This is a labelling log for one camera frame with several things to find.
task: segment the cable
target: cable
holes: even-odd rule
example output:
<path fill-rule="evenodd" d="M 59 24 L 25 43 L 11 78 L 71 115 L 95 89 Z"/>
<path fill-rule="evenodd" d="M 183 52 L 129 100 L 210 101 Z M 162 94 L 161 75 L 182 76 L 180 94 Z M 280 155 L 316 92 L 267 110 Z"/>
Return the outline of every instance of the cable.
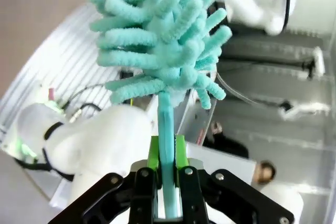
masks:
<path fill-rule="evenodd" d="M 76 121 L 82 115 L 83 109 L 86 108 L 86 107 L 91 107 L 98 112 L 102 111 L 101 107 L 99 107 L 98 105 L 96 105 L 92 102 L 84 103 L 84 104 L 82 104 L 81 107 L 79 107 L 78 110 L 75 111 L 74 114 L 72 114 L 72 117 L 70 118 L 69 122 L 73 123 L 74 121 Z"/>
<path fill-rule="evenodd" d="M 223 87 L 230 92 L 232 95 L 234 95 L 235 97 L 241 99 L 242 101 L 252 105 L 252 106 L 258 106 L 258 107 L 266 107 L 264 104 L 256 102 L 251 100 L 250 98 L 247 98 L 246 96 L 244 96 L 243 94 L 239 93 L 237 90 L 231 88 L 220 76 L 219 73 L 217 73 L 217 78 L 219 80 L 219 82 L 223 85 Z"/>
<path fill-rule="evenodd" d="M 244 63 L 253 63 L 260 65 L 279 65 L 287 67 L 298 67 L 302 68 L 302 64 L 307 63 L 307 61 L 314 60 L 313 57 L 307 57 L 300 60 L 280 60 L 270 57 L 264 58 L 252 58 L 253 56 L 240 56 L 240 55 L 222 55 L 220 61 L 233 61 L 233 62 L 244 62 Z"/>
<path fill-rule="evenodd" d="M 7 133 L 7 129 L 6 129 L 6 127 L 5 127 L 3 124 L 0 124 L 0 131 L 1 131 L 2 133 L 4 133 L 4 134 Z"/>
<path fill-rule="evenodd" d="M 68 99 L 68 101 L 61 107 L 61 109 L 62 110 L 66 110 L 69 107 L 71 101 L 74 100 L 80 94 L 82 94 L 84 91 L 86 91 L 88 89 L 93 89 L 95 87 L 103 87 L 104 85 L 105 85 L 105 83 L 98 83 L 98 84 L 93 84 L 93 85 L 86 86 L 85 88 L 79 90 L 74 95 L 70 96 L 70 98 Z"/>
<path fill-rule="evenodd" d="M 133 77 L 134 76 L 134 73 L 133 72 L 129 72 L 129 71 L 126 71 L 126 70 L 121 70 L 120 71 L 120 79 L 127 79 L 127 78 L 130 78 L 130 77 Z M 127 99 L 125 101 L 122 102 L 122 104 L 129 104 L 129 105 L 133 105 L 133 99 Z"/>
<path fill-rule="evenodd" d="M 286 10 L 285 10 L 285 18 L 283 21 L 283 27 L 282 31 L 284 31 L 288 25 L 288 20 L 289 20 L 289 10 L 290 10 L 290 0 L 286 0 Z"/>
<path fill-rule="evenodd" d="M 84 103 L 79 109 L 83 110 L 85 107 L 91 107 L 91 108 L 97 110 L 98 112 L 102 111 L 102 109 L 99 106 L 97 106 L 97 105 L 95 105 L 94 103 L 91 103 L 91 102 Z"/>
<path fill-rule="evenodd" d="M 228 73 L 232 71 L 240 71 L 243 69 L 250 69 L 251 67 L 255 65 L 279 65 L 279 66 L 288 66 L 288 67 L 295 67 L 295 68 L 300 68 L 302 71 L 307 70 L 308 71 L 308 78 L 312 79 L 313 76 L 313 71 L 315 68 L 315 60 L 314 58 L 306 58 L 306 59 L 301 59 L 300 61 L 267 61 L 267 60 L 250 60 L 248 58 L 240 58 L 240 56 L 229 56 L 225 57 L 223 56 L 220 58 L 220 61 L 228 61 L 228 62 L 242 62 L 242 63 L 248 63 L 247 65 L 244 66 L 238 66 L 236 68 L 231 68 L 231 69 L 225 69 L 223 72 Z"/>
<path fill-rule="evenodd" d="M 28 169 L 28 170 L 43 170 L 45 172 L 51 171 L 51 167 L 48 164 L 43 164 L 43 163 L 34 163 L 34 164 L 28 164 L 25 163 L 17 158 L 14 158 L 14 161 L 23 169 Z"/>

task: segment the black clothing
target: black clothing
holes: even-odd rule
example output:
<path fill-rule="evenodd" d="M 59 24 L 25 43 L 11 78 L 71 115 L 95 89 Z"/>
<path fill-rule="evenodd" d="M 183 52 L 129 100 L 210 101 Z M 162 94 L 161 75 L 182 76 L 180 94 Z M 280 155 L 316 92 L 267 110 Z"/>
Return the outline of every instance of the black clothing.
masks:
<path fill-rule="evenodd" d="M 207 138 L 205 138 L 203 146 L 239 157 L 249 158 L 248 149 L 245 145 L 226 137 L 222 132 L 214 134 L 213 136 L 215 142 L 212 143 Z"/>

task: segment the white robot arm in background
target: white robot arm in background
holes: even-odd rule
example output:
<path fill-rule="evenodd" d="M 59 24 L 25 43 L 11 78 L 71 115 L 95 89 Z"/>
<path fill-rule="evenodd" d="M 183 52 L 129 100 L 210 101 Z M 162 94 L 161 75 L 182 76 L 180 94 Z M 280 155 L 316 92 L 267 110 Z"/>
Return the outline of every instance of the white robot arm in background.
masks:
<path fill-rule="evenodd" d="M 263 29 L 268 35 L 278 35 L 286 27 L 297 0 L 273 0 L 261 7 L 255 0 L 217 0 L 224 2 L 228 20 L 248 27 Z"/>

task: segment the teal fuzzy object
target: teal fuzzy object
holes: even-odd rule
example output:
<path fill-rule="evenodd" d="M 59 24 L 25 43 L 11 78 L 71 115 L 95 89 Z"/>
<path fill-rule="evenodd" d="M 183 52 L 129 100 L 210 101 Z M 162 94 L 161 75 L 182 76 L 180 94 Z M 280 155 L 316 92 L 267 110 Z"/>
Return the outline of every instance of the teal fuzzy object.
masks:
<path fill-rule="evenodd" d="M 206 9 L 214 0 L 90 0 L 104 15 L 91 24 L 100 32 L 100 66 L 136 67 L 143 74 L 111 81 L 111 102 L 141 97 L 160 91 L 171 94 L 178 105 L 186 90 L 196 89 L 201 105 L 211 107 L 207 94 L 222 100 L 224 91 L 202 70 L 211 70 L 221 55 L 221 45 L 231 37 L 222 26 L 209 31 L 226 16 L 219 9 L 209 18 Z"/>

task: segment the black cable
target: black cable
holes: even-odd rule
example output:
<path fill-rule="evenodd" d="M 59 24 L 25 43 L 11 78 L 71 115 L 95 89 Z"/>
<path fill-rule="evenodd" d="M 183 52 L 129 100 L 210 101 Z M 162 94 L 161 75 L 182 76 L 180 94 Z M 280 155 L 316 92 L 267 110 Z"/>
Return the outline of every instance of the black cable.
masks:
<path fill-rule="evenodd" d="M 17 158 L 14 158 L 14 161 L 23 169 L 27 170 L 42 170 L 45 172 L 51 171 L 51 167 L 48 164 L 42 164 L 42 163 L 34 163 L 34 164 L 28 164 L 25 163 Z"/>
<path fill-rule="evenodd" d="M 120 79 L 126 79 L 126 78 L 130 78 L 133 77 L 134 73 L 133 72 L 128 72 L 128 71 L 120 71 Z M 123 104 L 131 104 L 131 99 L 127 99 L 125 101 L 122 102 Z"/>
<path fill-rule="evenodd" d="M 82 94 L 84 91 L 88 90 L 88 89 L 93 89 L 95 87 L 101 87 L 101 86 L 104 86 L 105 83 L 99 83 L 99 84 L 94 84 L 94 85 L 89 85 L 89 86 L 86 86 L 85 88 L 79 90 L 77 93 L 75 93 L 74 95 L 72 95 L 68 101 L 61 107 L 62 110 L 66 110 L 69 106 L 70 106 L 70 103 L 72 102 L 72 100 L 74 100 L 77 96 L 79 96 L 80 94 Z"/>
<path fill-rule="evenodd" d="M 301 68 L 302 64 L 307 61 L 313 60 L 313 58 L 301 59 L 301 60 L 280 60 L 280 59 L 272 59 L 272 58 L 252 58 L 251 56 L 237 56 L 237 55 L 222 55 L 219 58 L 220 61 L 233 61 L 233 62 L 244 62 L 244 63 L 254 63 L 260 65 L 280 65 L 280 66 L 290 66 L 290 67 L 298 67 Z"/>
<path fill-rule="evenodd" d="M 237 61 L 237 62 L 245 62 L 247 63 L 247 65 L 244 65 L 244 66 L 238 66 L 238 67 L 235 67 L 235 68 L 230 68 L 230 69 L 224 69 L 223 73 L 229 73 L 229 72 L 235 72 L 235 71 L 241 71 L 241 70 L 248 70 L 250 68 L 252 68 L 253 66 L 256 66 L 256 65 L 280 65 L 280 66 L 290 66 L 290 67 L 296 67 L 296 68 L 301 68 L 302 71 L 304 70 L 308 70 L 308 74 L 309 74 L 309 77 L 311 79 L 311 76 L 312 76 L 312 73 L 313 73 L 313 68 L 314 68 L 314 62 L 311 62 L 310 61 L 292 61 L 292 62 L 283 62 L 281 64 L 278 64 L 278 63 L 274 63 L 274 62 L 267 62 L 267 61 Z"/>
<path fill-rule="evenodd" d="M 102 111 L 102 109 L 98 105 L 96 105 L 92 102 L 84 103 L 79 109 L 83 110 L 85 107 L 91 107 L 91 108 L 93 108 L 93 109 L 95 109 L 99 112 Z"/>
<path fill-rule="evenodd" d="M 265 105 L 269 108 L 282 108 L 284 106 L 284 102 L 277 103 L 277 102 L 269 102 L 269 101 L 263 101 L 259 99 L 253 99 L 255 102 L 260 103 L 262 105 Z M 239 102 L 245 102 L 239 97 L 234 96 L 233 94 L 227 93 L 224 101 L 239 101 Z"/>
<path fill-rule="evenodd" d="M 283 21 L 283 27 L 282 31 L 284 31 L 288 25 L 288 20 L 289 20 L 289 10 L 290 10 L 290 0 L 286 0 L 286 10 L 285 10 L 285 18 Z"/>

